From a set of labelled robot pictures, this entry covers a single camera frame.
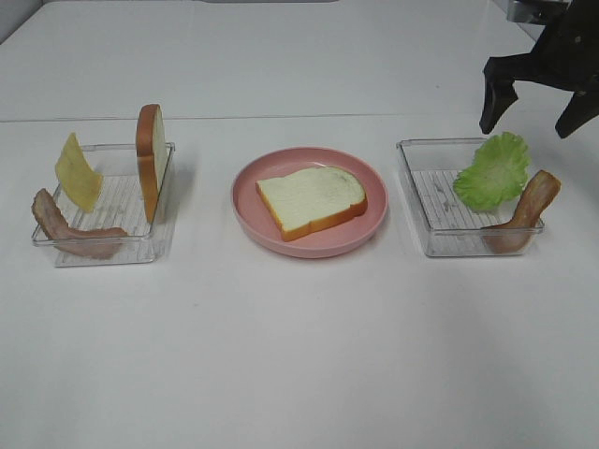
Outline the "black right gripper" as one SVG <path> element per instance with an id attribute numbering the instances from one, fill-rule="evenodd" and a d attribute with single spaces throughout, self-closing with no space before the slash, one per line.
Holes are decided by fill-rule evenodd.
<path id="1" fill-rule="evenodd" d="M 483 73 L 482 133 L 490 133 L 519 99 L 514 82 L 522 80 L 575 92 L 555 125 L 560 138 L 569 137 L 599 113 L 598 3 L 572 1 L 529 52 L 491 57 Z"/>

